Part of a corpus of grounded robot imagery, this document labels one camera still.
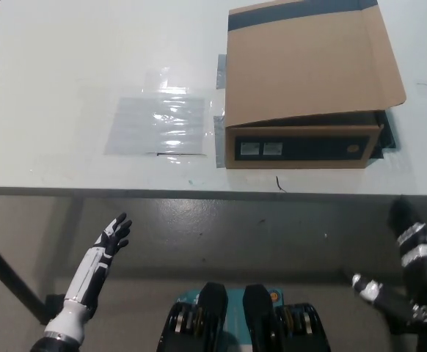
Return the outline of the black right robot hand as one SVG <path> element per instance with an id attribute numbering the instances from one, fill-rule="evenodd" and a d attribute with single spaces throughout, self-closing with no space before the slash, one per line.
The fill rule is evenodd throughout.
<path id="1" fill-rule="evenodd" d="M 358 273 L 352 277 L 352 287 L 360 298 L 397 323 L 427 330 L 427 224 L 401 197 L 390 206 L 388 225 L 396 239 L 406 293 Z"/>

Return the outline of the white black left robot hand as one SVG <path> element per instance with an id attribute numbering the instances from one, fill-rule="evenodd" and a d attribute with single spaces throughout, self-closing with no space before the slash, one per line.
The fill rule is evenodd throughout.
<path id="1" fill-rule="evenodd" d="M 114 256 L 128 244 L 132 221 L 121 213 L 113 219 L 87 250 L 67 289 L 65 300 L 95 309 Z"/>

